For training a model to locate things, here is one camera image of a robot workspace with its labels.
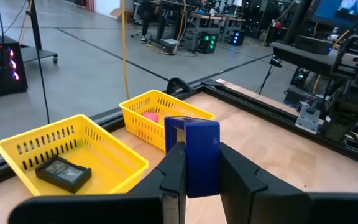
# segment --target concrete floor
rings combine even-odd
[[[26,0],[0,0],[5,29],[13,22]],[[77,9],[62,0],[36,1],[43,48],[59,54],[42,60],[51,121],[85,114],[92,116],[118,106],[126,99],[122,77],[121,25],[114,19]],[[19,38],[24,14],[6,35]],[[127,74],[131,96],[151,89],[166,89],[167,80],[180,77],[188,82],[210,76],[258,89],[269,69],[271,48],[219,44],[214,54],[179,57],[156,54],[126,30]],[[33,45],[32,29],[24,44]],[[263,95],[284,99],[295,67],[276,68]],[[0,139],[43,126],[47,123],[37,62],[25,65],[27,93],[0,99]]]

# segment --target pink ball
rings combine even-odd
[[[143,116],[158,123],[158,114],[145,112]]]

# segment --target wall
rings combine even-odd
[[[133,0],[125,0],[125,10],[132,10]],[[94,0],[94,11],[106,16],[112,16],[110,13],[114,9],[120,8],[120,0]]]

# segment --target yellow plastic basket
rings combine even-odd
[[[75,194],[126,193],[140,182],[149,162],[84,115],[76,115],[0,141],[0,154],[31,193],[72,194],[35,175],[54,154],[92,169]]]
[[[190,116],[214,119],[214,115],[158,90],[150,90],[119,105],[126,129],[155,147],[165,151],[164,117]],[[158,114],[158,123],[142,116]]]

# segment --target blue block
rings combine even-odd
[[[186,144],[187,196],[220,194],[219,122],[189,117],[165,118],[165,150],[176,142]]]

